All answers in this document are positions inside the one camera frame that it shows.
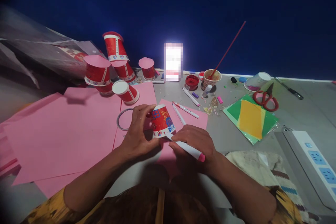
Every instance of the sleeve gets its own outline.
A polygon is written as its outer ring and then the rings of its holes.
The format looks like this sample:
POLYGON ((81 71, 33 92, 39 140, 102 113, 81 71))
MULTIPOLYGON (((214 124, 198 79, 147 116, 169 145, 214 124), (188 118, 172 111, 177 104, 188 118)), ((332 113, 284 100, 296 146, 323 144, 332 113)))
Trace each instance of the sleeve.
POLYGON ((270 223, 303 223, 300 212, 280 186, 265 187, 276 199, 276 212, 270 223))
POLYGON ((83 216, 65 205, 63 194, 64 188, 31 211, 22 224, 78 222, 83 216))

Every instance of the stick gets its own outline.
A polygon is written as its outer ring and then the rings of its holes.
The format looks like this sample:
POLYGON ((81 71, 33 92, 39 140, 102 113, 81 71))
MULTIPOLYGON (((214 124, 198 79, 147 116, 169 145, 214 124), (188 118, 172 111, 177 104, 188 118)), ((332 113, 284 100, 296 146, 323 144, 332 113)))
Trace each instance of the stick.
POLYGON ((218 68, 219 65, 222 63, 222 60, 224 59, 225 55, 226 55, 226 54, 228 53, 228 51, 230 50, 230 48, 231 48, 233 42, 234 42, 234 41, 236 40, 236 38, 238 37, 238 35, 239 35, 240 31, 242 30, 242 28, 244 27, 245 23, 246 23, 246 21, 244 21, 244 23, 243 23, 243 25, 241 26, 241 28, 239 29, 237 35, 236 35, 235 38, 232 40, 231 45, 230 45, 229 48, 226 50, 226 52, 225 52, 223 58, 220 60, 220 62, 219 62, 218 65, 216 66, 215 70, 212 72, 211 76, 209 77, 209 80, 212 79, 212 76, 215 74, 217 68, 218 68))

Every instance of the hand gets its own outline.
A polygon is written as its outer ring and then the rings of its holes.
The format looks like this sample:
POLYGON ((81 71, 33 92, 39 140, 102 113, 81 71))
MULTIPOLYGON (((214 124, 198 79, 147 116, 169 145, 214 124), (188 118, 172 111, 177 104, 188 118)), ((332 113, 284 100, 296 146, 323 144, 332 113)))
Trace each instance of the hand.
POLYGON ((155 104, 143 104, 134 107, 131 125, 129 126, 125 139, 118 147, 119 151, 125 155, 126 159, 135 159, 147 154, 157 146, 160 146, 159 138, 153 138, 152 140, 147 141, 143 129, 147 114, 151 112, 155 106, 155 104))
MULTIPOLYGON (((217 172, 219 156, 221 154, 216 151, 212 138, 207 131, 193 125, 184 125, 171 139, 174 142, 186 142, 188 145, 194 147, 205 155, 204 163, 199 161, 196 162, 199 172, 210 176, 217 172)), ((191 155, 174 142, 170 142, 169 146, 174 150, 177 157, 184 156, 184 159, 187 156, 191 157, 191 155)))

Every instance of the scissors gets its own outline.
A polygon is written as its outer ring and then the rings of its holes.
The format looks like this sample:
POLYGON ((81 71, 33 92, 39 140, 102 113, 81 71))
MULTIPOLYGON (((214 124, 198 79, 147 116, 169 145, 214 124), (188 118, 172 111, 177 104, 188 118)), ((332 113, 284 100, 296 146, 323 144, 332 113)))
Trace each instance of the scissors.
POLYGON ((257 94, 259 93, 262 93, 263 91, 260 90, 260 91, 257 91, 253 94, 253 100, 260 106, 263 106, 264 109, 266 109, 267 111, 269 112, 274 112, 276 110, 278 110, 279 108, 279 103, 278 101, 276 100, 275 97, 272 96, 272 91, 273 91, 273 83, 270 85, 270 87, 262 94, 262 99, 261 99, 261 102, 258 101, 257 99, 257 94), (270 109, 267 107, 267 103, 269 100, 273 100, 274 102, 274 105, 275 105, 275 108, 273 109, 270 109))

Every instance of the bottle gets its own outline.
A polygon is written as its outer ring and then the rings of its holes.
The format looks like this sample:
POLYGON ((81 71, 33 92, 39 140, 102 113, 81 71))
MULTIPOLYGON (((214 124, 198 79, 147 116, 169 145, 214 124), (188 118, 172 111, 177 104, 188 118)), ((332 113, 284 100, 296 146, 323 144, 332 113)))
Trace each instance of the bottle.
POLYGON ((208 86, 205 88, 205 90, 204 90, 204 92, 203 92, 203 94, 202 94, 202 97, 205 98, 205 97, 208 95, 208 93, 210 92, 211 89, 212 89, 212 86, 211 86, 211 85, 208 85, 208 86))

